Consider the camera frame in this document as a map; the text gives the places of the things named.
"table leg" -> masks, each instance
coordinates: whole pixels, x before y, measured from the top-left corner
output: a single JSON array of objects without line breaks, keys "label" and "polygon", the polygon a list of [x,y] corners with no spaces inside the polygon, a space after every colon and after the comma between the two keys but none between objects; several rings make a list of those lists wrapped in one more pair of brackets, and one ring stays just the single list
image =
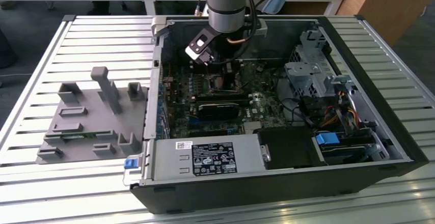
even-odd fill
[{"label": "table leg", "polygon": [[156,15],[155,1],[156,0],[143,0],[144,8],[147,10],[147,15]]},{"label": "table leg", "polygon": [[340,5],[342,5],[342,1],[343,0],[331,0],[328,6],[326,8],[326,11],[324,11],[326,16],[336,15],[336,13],[339,11],[339,8],[340,8]]}]

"warning symbol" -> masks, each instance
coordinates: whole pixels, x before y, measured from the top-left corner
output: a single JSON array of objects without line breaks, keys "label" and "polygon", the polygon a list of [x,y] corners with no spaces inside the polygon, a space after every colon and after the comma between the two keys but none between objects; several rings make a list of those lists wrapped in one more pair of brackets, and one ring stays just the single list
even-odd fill
[{"label": "warning symbol", "polygon": [[202,158],[195,158],[194,164],[202,165],[203,164]]}]

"motherboard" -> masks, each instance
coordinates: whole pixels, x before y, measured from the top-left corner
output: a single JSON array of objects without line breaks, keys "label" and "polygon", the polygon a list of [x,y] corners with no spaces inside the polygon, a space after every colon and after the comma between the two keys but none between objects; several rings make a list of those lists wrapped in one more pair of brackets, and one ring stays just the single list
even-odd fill
[{"label": "motherboard", "polygon": [[252,134],[288,124],[275,95],[278,69],[259,61],[166,69],[171,138]]}]

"red wire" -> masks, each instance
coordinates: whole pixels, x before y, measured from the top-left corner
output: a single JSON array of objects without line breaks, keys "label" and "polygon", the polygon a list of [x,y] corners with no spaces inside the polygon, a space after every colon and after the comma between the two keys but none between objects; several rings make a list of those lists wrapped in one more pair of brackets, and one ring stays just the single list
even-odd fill
[{"label": "red wire", "polygon": [[326,108],[326,110],[324,110],[324,119],[327,119],[328,111],[330,111],[331,108],[334,108],[332,105],[328,106],[328,107]]}]

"white label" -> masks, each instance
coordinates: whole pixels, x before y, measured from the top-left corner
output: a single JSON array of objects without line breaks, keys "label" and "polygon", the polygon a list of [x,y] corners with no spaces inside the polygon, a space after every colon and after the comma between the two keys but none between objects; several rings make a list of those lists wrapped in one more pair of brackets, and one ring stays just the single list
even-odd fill
[{"label": "white label", "polygon": [[175,149],[191,149],[192,148],[192,141],[190,142],[176,142]]},{"label": "white label", "polygon": [[232,168],[235,168],[235,167],[236,167],[235,164],[223,165],[223,168],[226,168],[226,169],[232,169]]},{"label": "white label", "polygon": [[80,136],[80,135],[78,135],[78,136],[64,136],[63,137],[63,139],[82,139],[82,138],[84,138],[84,136]]}]

